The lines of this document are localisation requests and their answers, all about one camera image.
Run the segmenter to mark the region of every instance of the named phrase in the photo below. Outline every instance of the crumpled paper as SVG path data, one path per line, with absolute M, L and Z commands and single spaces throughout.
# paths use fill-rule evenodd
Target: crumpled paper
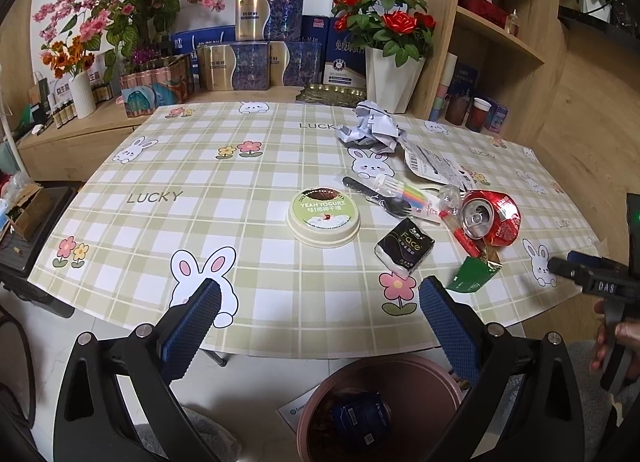
M 396 150 L 398 138 L 406 132 L 396 126 L 390 114 L 372 101 L 358 103 L 354 112 L 358 126 L 342 125 L 336 129 L 340 141 L 370 148 L 373 153 L 393 153 Z

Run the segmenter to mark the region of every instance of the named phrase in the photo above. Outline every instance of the red basket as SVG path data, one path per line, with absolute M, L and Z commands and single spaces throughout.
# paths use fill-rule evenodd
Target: red basket
M 504 29 L 508 14 L 500 8 L 502 0 L 499 0 L 497 4 L 486 0 L 458 0 L 458 5 Z

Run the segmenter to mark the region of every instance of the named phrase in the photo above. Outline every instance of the blue gripper pad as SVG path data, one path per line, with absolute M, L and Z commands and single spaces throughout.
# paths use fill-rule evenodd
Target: blue gripper pad
M 184 305 L 184 315 L 160 347 L 160 375 L 167 384 L 184 377 L 213 325 L 222 305 L 220 285 L 215 280 L 204 280 Z
M 585 265 L 586 267 L 593 267 L 597 269 L 602 264 L 602 259 L 599 257 L 593 257 L 591 255 L 585 255 L 584 253 L 579 253 L 578 251 L 571 251 L 566 256 L 567 261 L 572 262 L 574 264 Z
M 480 376 L 478 347 L 453 310 L 451 305 L 456 303 L 444 288 L 440 291 L 436 283 L 440 284 L 435 277 L 422 280 L 418 290 L 420 308 L 456 375 L 473 386 Z

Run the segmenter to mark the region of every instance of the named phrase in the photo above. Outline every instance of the black spoon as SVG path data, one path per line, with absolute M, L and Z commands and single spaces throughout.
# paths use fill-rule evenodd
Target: black spoon
M 405 218 L 411 214 L 411 204 L 402 198 L 384 197 L 351 177 L 342 178 L 342 184 L 365 195 L 370 201 L 379 204 L 387 213 L 395 217 Z

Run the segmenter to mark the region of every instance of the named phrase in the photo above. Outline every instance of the yogurt lid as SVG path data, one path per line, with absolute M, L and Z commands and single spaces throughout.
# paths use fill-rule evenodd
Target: yogurt lid
M 298 240 L 318 248 L 351 242 L 360 229 L 360 212 L 348 195 L 333 188 L 315 187 L 295 196 L 287 224 Z

